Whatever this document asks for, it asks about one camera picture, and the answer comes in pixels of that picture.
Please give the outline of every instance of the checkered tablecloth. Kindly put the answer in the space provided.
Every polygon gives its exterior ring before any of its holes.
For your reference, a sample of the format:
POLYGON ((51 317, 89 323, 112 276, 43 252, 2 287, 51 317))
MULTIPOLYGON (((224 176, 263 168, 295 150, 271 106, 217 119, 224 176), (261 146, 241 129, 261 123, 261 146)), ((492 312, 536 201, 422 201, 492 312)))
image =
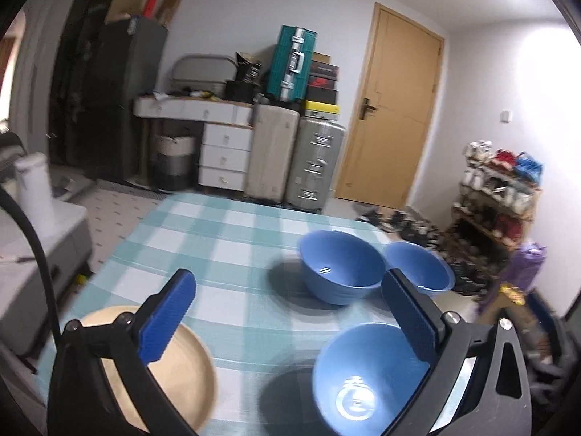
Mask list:
MULTIPOLYGON (((335 307, 304 288, 297 243, 305 233, 324 229, 354 234, 377 249, 389 242, 365 222, 174 195, 118 245, 62 324, 108 306, 139 305, 176 269, 189 269, 198 288, 183 324, 210 349, 219 383, 202 436, 329 434, 311 389, 320 349, 355 324, 394 320, 380 296, 335 307)), ((38 373, 45 396, 53 361, 50 341, 38 373)))

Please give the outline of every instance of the light switch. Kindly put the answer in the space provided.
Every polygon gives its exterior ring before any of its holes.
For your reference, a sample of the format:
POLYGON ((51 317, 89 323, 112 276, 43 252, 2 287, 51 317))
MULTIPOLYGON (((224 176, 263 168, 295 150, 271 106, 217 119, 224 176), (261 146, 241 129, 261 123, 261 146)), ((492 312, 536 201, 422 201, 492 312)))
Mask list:
POLYGON ((500 120, 502 122, 511 122, 512 121, 512 111, 505 110, 500 114, 500 120))

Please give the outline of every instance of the purple bag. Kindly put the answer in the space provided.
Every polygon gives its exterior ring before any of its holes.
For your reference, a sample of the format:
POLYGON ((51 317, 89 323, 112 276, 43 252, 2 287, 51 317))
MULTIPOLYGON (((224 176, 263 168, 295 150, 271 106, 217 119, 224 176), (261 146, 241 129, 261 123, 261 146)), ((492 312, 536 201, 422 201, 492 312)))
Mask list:
POLYGON ((499 282, 508 282, 526 292, 531 288, 545 259, 547 247, 541 247, 536 242, 523 243, 500 273, 499 282))

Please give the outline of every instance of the black cable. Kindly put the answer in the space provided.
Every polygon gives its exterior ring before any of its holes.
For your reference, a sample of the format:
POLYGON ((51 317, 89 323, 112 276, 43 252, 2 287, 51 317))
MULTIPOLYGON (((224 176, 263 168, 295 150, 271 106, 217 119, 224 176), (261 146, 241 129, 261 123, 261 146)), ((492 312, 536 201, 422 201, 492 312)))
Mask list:
POLYGON ((52 329, 54 344, 58 348, 60 342, 59 314, 56 309, 56 299, 54 298, 50 269, 40 239, 38 238, 36 231, 34 231, 32 224, 28 221, 24 211, 22 211, 22 208, 19 207, 14 198, 12 198, 12 196, 10 196, 2 186, 0 186, 0 208, 7 212, 18 225, 33 251, 34 259, 36 259, 38 265, 42 287, 44 288, 46 308, 48 310, 48 322, 52 329))

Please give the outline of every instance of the door handle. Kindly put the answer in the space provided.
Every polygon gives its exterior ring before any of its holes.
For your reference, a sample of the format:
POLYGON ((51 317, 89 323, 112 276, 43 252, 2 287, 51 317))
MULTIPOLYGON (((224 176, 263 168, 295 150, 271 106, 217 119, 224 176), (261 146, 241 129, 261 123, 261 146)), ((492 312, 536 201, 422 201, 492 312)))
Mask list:
POLYGON ((371 106, 369 104, 369 98, 363 100, 363 106, 361 107, 361 119, 364 120, 367 116, 367 112, 376 112, 377 106, 371 106))

